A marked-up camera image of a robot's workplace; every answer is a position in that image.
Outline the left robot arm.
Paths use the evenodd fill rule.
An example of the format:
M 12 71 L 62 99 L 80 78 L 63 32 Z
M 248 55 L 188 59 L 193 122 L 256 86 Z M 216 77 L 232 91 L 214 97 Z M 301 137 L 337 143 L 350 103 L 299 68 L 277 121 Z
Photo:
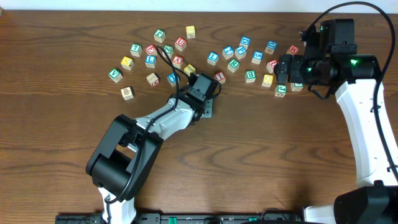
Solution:
M 157 111 L 136 119 L 117 116 L 85 171 L 103 198 L 102 223 L 132 223 L 134 197 L 144 185 L 163 142 L 197 122 L 206 106 L 221 93 L 221 83 L 202 73 L 191 74 Z

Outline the green R block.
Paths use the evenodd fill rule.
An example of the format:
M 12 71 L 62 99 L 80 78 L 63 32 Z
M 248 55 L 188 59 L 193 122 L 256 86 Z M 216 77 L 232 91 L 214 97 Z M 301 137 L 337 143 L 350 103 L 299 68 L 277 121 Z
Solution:
M 240 62 L 234 58 L 228 62 L 227 69 L 230 72 L 234 73 L 239 68 L 239 66 L 240 66 Z

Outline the yellow O block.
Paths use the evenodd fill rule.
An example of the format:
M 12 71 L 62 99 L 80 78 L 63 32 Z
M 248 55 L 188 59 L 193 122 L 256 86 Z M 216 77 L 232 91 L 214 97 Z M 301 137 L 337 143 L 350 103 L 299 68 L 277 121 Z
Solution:
M 271 87 L 273 84 L 274 76 L 265 74 L 262 80 L 262 86 L 264 87 Z

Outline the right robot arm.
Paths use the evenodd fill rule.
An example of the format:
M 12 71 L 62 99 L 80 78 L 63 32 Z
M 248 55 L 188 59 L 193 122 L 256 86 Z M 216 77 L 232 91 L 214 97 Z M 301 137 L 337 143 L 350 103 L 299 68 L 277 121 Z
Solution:
M 335 95 L 354 151 L 358 188 L 333 204 L 304 208 L 312 223 L 397 223 L 397 143 L 384 104 L 377 58 L 360 55 L 354 21 L 332 19 L 303 32 L 305 53 L 281 55 L 274 67 L 279 83 L 319 85 Z

